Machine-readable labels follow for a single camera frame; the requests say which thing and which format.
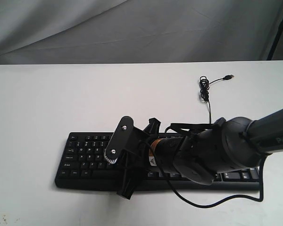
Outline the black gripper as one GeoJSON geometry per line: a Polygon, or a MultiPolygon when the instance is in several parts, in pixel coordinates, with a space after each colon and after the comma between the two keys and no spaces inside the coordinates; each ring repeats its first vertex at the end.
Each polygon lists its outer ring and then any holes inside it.
{"type": "Polygon", "coordinates": [[[123,152],[117,165],[123,169],[121,186],[117,194],[123,198],[130,199],[136,188],[146,178],[149,166],[150,140],[158,137],[161,122],[156,118],[150,118],[145,129],[134,126],[133,134],[130,138],[132,150],[123,152]]]}

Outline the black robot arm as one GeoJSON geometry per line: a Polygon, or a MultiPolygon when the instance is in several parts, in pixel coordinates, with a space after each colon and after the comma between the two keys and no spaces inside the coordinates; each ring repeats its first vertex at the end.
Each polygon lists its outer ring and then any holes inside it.
{"type": "Polygon", "coordinates": [[[160,123],[151,118],[144,130],[123,117],[106,149],[106,159],[124,168],[118,194],[130,198],[149,170],[175,173],[209,186],[216,174],[263,167],[272,153],[283,152],[283,109],[259,120],[220,118],[213,124],[173,123],[175,138],[158,136],[160,123]]]}

